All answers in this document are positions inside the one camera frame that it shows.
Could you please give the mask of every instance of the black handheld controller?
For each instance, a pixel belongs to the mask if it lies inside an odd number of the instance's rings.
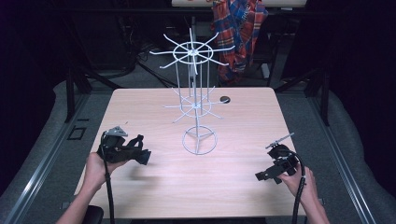
[[[259,181],[272,178],[277,184],[282,183],[282,180],[277,176],[287,172],[288,175],[296,173],[296,165],[299,162],[294,154],[285,145],[273,145],[273,148],[268,152],[271,158],[274,159],[274,165],[263,172],[256,174]]]
[[[126,146],[123,146],[122,144],[125,142],[123,137],[106,135],[103,138],[97,153],[102,160],[106,160],[110,163],[136,160],[140,164],[147,165],[151,151],[148,149],[143,150],[143,138],[144,136],[139,134]]]

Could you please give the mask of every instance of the black curtain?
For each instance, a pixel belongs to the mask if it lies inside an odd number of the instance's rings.
[[[391,1],[310,0],[309,10],[345,14],[327,20],[302,20],[282,77],[298,77],[318,67],[329,72],[331,91],[340,98],[360,133],[365,161],[378,183],[396,197],[396,177],[392,174],[396,146],[393,5]]]
[[[58,40],[34,1],[0,3],[2,194],[20,170],[54,105],[53,87],[64,80]]]

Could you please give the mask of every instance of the hand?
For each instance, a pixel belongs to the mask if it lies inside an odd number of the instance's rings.
[[[301,180],[301,165],[297,163],[296,174],[294,175],[279,175],[278,178],[281,179],[287,186],[290,192],[296,196],[298,187]],[[305,166],[305,185],[302,195],[302,200],[305,199],[318,199],[317,183],[315,181],[314,173]]]
[[[301,165],[297,164],[297,172],[294,175],[279,175],[278,178],[288,186],[290,192],[294,195],[297,194],[300,180],[301,180]],[[301,196],[301,204],[305,210],[306,216],[308,217],[309,223],[330,223],[327,218],[324,207],[319,203],[317,183],[315,182],[314,173],[305,166],[305,185],[303,188],[303,194]]]
[[[107,163],[108,172],[111,174],[113,171],[125,164],[127,161],[121,161],[117,163]],[[106,182],[105,178],[105,164],[96,152],[91,152],[87,158],[87,164],[85,167],[84,182],[82,189],[90,189],[93,191],[99,190],[102,185]]]

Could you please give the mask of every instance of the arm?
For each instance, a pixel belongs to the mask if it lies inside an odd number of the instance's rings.
[[[126,162],[108,163],[108,171],[112,173],[117,167],[122,166]],[[91,199],[96,191],[106,182],[105,172],[104,162],[96,152],[92,152],[87,159],[81,190],[76,199],[70,204],[61,218],[59,218],[57,221],[58,224],[82,222]]]
[[[278,178],[283,180],[290,192],[295,196],[301,179],[301,165],[297,164],[297,173],[295,175],[282,174]],[[308,167],[305,167],[305,185],[300,202],[310,223],[330,223],[324,207],[318,200],[314,173]]]

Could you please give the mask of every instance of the person's left hand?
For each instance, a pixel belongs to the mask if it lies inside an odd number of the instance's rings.
[[[108,172],[111,174],[113,171],[125,164],[127,161],[121,161],[117,163],[107,163]],[[87,158],[85,167],[83,188],[97,191],[106,182],[105,178],[105,164],[96,152],[91,152]]]

